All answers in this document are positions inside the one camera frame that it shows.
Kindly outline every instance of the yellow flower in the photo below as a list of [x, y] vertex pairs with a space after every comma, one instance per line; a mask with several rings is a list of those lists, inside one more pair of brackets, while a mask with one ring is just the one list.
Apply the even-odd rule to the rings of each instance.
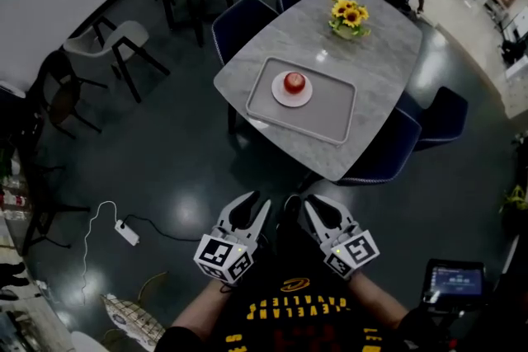
[[348, 26], [358, 26], [361, 24], [361, 15], [357, 9], [347, 9], [343, 14], [343, 24]]
[[347, 0], [346, 9], [351, 9], [353, 7], [357, 7], [357, 2], [355, 0]]
[[366, 7], [360, 6], [357, 8], [357, 11], [360, 13], [361, 19], [369, 19], [369, 12], [366, 10]]
[[343, 16], [346, 10], [347, 10], [347, 0], [337, 0], [337, 3], [332, 8], [332, 15], [338, 18], [340, 16]]

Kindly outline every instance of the display screen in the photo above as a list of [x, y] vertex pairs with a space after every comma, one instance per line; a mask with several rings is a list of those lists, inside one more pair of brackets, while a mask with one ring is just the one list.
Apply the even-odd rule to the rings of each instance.
[[481, 295], [482, 272], [479, 269], [433, 267], [431, 292], [440, 295]]

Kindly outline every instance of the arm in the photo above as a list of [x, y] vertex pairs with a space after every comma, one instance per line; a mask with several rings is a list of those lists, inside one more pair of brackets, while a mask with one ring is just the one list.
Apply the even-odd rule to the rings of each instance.
[[418, 12], [423, 12], [423, 3], [425, 0], [418, 0]]
[[384, 326], [397, 329], [408, 310], [377, 284], [357, 271], [348, 282], [357, 301]]
[[231, 296], [231, 293], [220, 292], [222, 286], [224, 285], [218, 280], [211, 280], [195, 300], [181, 312], [172, 326], [185, 327], [206, 341]]

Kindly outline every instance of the marble table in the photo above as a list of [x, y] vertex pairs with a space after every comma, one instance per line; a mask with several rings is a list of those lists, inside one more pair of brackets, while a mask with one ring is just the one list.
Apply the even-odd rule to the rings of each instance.
[[[413, 73], [422, 32], [383, 0], [365, 4], [372, 33], [347, 41], [328, 26], [332, 0], [302, 0], [253, 37], [218, 73], [214, 86], [277, 147], [330, 181], [341, 179], [386, 121]], [[348, 140], [341, 146], [255, 120], [246, 101], [269, 56], [286, 59], [356, 86]]]

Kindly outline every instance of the red apple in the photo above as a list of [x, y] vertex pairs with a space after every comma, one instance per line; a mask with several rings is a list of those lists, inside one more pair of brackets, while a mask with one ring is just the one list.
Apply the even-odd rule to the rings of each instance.
[[284, 88], [289, 94], [299, 94], [304, 89], [306, 79], [301, 73], [290, 72], [284, 78]]

